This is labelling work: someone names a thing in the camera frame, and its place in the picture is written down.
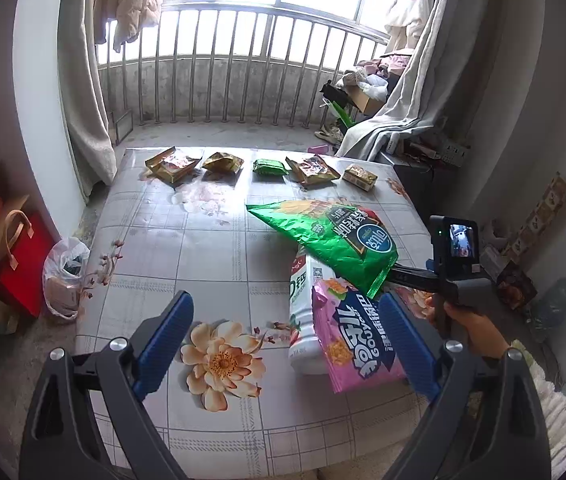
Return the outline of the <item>person right hand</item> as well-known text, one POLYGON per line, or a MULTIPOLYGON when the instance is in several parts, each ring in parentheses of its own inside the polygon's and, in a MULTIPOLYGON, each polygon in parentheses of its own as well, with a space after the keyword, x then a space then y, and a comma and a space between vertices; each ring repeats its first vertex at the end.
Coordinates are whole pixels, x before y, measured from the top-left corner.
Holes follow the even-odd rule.
POLYGON ((483 358, 500 360, 510 348, 510 344, 487 316, 466 307, 455 306, 438 295, 426 299, 425 304, 428 306, 426 318, 440 337, 448 335, 446 322, 451 320, 466 331, 471 350, 483 358))

